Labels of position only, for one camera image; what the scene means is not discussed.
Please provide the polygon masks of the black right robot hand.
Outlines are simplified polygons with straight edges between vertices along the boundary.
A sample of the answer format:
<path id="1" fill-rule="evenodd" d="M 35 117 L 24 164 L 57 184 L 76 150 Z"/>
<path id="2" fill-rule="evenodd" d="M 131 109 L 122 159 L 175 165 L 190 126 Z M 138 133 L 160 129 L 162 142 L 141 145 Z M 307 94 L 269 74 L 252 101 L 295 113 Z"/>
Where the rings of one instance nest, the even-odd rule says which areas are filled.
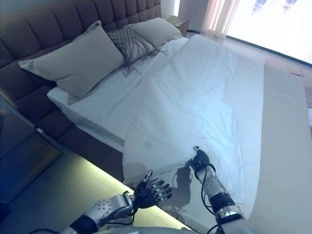
<path id="1" fill-rule="evenodd" d="M 195 146 L 194 150 L 196 152 L 194 161 L 197 164 L 208 165 L 210 163 L 208 155 L 203 150 L 201 150 L 198 146 Z"/>

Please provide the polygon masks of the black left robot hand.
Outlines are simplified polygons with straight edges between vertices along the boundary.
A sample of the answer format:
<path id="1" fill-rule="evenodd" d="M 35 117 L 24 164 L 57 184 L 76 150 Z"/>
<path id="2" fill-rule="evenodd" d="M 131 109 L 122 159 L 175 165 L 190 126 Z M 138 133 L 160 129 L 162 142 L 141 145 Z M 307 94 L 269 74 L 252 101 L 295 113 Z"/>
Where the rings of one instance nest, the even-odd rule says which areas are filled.
<path id="1" fill-rule="evenodd" d="M 147 209 L 172 197 L 172 188 L 164 180 L 148 185 L 153 171 L 150 170 L 134 190 L 133 208 Z"/>

